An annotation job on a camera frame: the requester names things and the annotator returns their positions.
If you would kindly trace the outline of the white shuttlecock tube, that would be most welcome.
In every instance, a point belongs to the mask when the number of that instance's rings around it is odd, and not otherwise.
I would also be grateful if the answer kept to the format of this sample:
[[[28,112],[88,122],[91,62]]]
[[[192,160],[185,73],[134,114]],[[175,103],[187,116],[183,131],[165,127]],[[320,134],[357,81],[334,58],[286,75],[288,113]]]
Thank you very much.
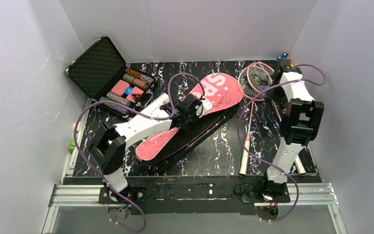
[[[162,105],[169,103],[169,96],[166,93],[161,94],[158,98],[148,104],[140,113],[146,116],[151,116],[151,114],[159,109]]]

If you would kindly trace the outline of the pink racket bag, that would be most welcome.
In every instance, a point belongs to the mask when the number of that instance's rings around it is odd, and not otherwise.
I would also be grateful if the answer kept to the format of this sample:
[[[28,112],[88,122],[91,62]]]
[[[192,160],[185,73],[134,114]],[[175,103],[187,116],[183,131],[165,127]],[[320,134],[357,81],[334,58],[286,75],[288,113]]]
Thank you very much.
[[[177,164],[237,113],[243,94],[238,81],[225,73],[204,77],[190,93],[205,94],[212,107],[201,117],[175,120],[175,127],[144,140],[135,150],[144,171],[158,173]]]

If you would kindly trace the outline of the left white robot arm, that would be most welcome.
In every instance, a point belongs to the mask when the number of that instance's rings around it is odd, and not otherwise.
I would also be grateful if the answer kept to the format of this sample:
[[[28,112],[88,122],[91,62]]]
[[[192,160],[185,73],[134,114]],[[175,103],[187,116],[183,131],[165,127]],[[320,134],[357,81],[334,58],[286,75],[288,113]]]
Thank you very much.
[[[122,166],[130,146],[155,133],[174,127],[186,128],[203,117],[212,106],[208,98],[189,94],[185,101],[177,103],[172,115],[169,95],[162,94],[128,122],[115,126],[103,123],[87,147],[88,153],[100,167],[110,190],[119,193],[128,186]]]

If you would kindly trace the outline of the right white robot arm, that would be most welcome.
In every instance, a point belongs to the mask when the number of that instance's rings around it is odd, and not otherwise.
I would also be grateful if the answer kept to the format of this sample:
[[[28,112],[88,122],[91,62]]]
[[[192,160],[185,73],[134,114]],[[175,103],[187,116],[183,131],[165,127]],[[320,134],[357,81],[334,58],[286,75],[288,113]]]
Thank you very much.
[[[280,145],[272,165],[266,171],[261,192],[271,197],[284,194],[287,174],[299,152],[318,134],[324,104],[309,94],[302,71],[290,60],[277,60],[273,87],[266,97],[285,108],[280,122]]]

